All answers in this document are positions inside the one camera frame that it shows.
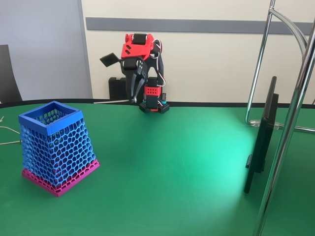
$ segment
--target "white wire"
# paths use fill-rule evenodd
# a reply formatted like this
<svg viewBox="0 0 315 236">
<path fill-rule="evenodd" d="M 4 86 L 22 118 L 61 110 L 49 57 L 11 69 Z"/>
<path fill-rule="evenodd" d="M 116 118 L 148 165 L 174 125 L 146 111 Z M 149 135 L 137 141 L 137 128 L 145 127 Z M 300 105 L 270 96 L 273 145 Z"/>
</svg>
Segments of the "white wire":
<svg viewBox="0 0 315 236">
<path fill-rule="evenodd" d="M 129 100 L 116 100 L 116 101 L 105 101 L 105 102 L 95 102 L 94 104 L 106 104 L 106 103 L 119 103 L 119 102 L 128 102 Z"/>
<path fill-rule="evenodd" d="M 17 133 L 17 134 L 20 134 L 18 131 L 15 131 L 14 129 L 11 129 L 11 128 L 9 128 L 9 127 L 0 126 L 0 128 L 9 129 L 9 130 L 11 130 L 11 131 L 13 131 L 13 132 L 15 132 L 15 133 Z"/>
<path fill-rule="evenodd" d="M 156 40 L 159 42 L 159 45 L 158 44 L 156 44 L 156 45 L 161 50 L 161 53 L 162 53 L 162 43 L 161 43 L 161 41 L 159 39 L 156 39 Z M 162 85 L 158 85 L 158 86 L 159 87 L 163 87 L 163 86 L 166 85 L 166 80 L 164 79 L 164 77 L 161 75 L 161 73 L 158 70 L 158 58 L 159 58 L 159 56 L 160 56 L 160 52 L 158 52 L 157 57 L 153 57 L 153 56 L 150 55 L 150 57 L 152 57 L 153 59 L 157 60 L 157 72 L 158 72 L 158 74 L 161 76 L 161 78 L 163 80 L 163 84 Z"/>
<path fill-rule="evenodd" d="M 9 130 L 11 130 L 11 131 L 13 131 L 13 132 L 15 132 L 15 133 L 17 133 L 17 134 L 20 134 L 18 131 L 14 130 L 14 129 L 11 129 L 11 128 L 9 128 L 9 127 L 6 127 L 6 126 L 0 126 L 0 128 L 9 129 Z M 21 141 L 13 141 L 13 142 L 8 142 L 8 143 L 2 143 L 2 144 L 0 144 L 0 145 L 16 144 L 16 143 L 20 143 L 20 142 L 21 142 Z"/>
</svg>

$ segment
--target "blue mesh basket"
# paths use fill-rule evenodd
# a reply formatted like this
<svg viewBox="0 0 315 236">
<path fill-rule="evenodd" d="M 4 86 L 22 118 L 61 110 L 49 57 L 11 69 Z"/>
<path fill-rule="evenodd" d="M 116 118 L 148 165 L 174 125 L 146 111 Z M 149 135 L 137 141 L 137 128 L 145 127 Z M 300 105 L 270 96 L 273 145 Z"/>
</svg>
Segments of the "blue mesh basket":
<svg viewBox="0 0 315 236">
<path fill-rule="evenodd" d="M 53 101 L 19 115 L 23 168 L 53 186 L 95 159 L 82 111 Z"/>
</svg>

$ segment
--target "pen holder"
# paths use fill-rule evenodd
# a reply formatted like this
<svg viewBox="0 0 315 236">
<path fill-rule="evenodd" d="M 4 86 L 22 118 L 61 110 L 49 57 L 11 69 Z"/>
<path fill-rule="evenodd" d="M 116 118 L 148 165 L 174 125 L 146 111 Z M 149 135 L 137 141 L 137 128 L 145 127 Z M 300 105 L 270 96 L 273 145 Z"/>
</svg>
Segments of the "pen holder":
<svg viewBox="0 0 315 236">
<path fill-rule="evenodd" d="M 22 176 L 59 197 L 95 170 L 82 111 L 53 101 L 19 115 Z"/>
</svg>

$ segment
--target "pink base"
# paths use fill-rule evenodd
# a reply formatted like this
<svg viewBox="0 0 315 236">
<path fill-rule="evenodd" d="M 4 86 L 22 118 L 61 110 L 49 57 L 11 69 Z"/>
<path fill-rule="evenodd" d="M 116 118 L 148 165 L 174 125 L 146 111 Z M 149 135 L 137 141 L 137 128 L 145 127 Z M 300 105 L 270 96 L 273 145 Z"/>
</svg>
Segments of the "pink base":
<svg viewBox="0 0 315 236">
<path fill-rule="evenodd" d="M 66 181 L 64 181 L 62 184 L 58 184 L 57 186 L 53 186 L 51 183 L 44 180 L 42 177 L 35 175 L 34 173 L 27 169 L 22 170 L 22 176 L 32 181 L 33 183 L 37 184 L 39 187 L 47 190 L 56 197 L 59 197 L 66 191 L 68 191 L 70 188 L 72 188 L 74 185 L 76 185 L 89 173 L 94 171 L 97 167 L 99 167 L 99 162 L 95 159 L 91 163 L 88 163 L 86 167 L 83 167 L 83 169 L 78 171 L 78 173 L 75 173 L 73 176 L 68 177 Z"/>
</svg>

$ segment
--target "gray wall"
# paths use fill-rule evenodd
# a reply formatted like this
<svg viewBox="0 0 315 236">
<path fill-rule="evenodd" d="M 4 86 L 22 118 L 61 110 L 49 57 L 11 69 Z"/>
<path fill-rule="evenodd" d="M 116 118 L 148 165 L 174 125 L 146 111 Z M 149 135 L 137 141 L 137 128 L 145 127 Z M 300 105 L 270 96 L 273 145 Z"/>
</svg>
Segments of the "gray wall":
<svg viewBox="0 0 315 236">
<path fill-rule="evenodd" d="M 92 98 L 82 21 L 78 0 L 0 0 L 0 45 L 23 100 Z"/>
</svg>

